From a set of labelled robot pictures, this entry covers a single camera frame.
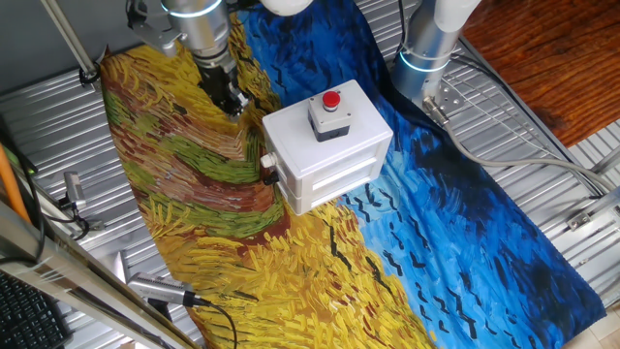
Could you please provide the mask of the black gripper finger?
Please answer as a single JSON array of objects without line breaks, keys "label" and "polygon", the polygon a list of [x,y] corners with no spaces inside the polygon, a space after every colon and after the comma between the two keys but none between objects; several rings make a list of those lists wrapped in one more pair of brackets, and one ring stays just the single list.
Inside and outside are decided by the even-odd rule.
[{"label": "black gripper finger", "polygon": [[238,110],[244,110],[251,101],[251,98],[240,88],[234,87],[232,89],[232,95],[236,102],[236,108]]},{"label": "black gripper finger", "polygon": [[243,104],[235,98],[226,98],[220,104],[220,109],[229,120],[238,120],[243,113]]}]

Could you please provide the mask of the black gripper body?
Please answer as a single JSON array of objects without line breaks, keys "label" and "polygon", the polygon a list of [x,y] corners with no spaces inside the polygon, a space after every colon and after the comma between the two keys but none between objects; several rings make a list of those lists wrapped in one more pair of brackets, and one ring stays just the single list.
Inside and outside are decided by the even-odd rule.
[{"label": "black gripper body", "polygon": [[201,74],[200,86],[214,105],[242,104],[234,61],[226,64],[196,64]]}]

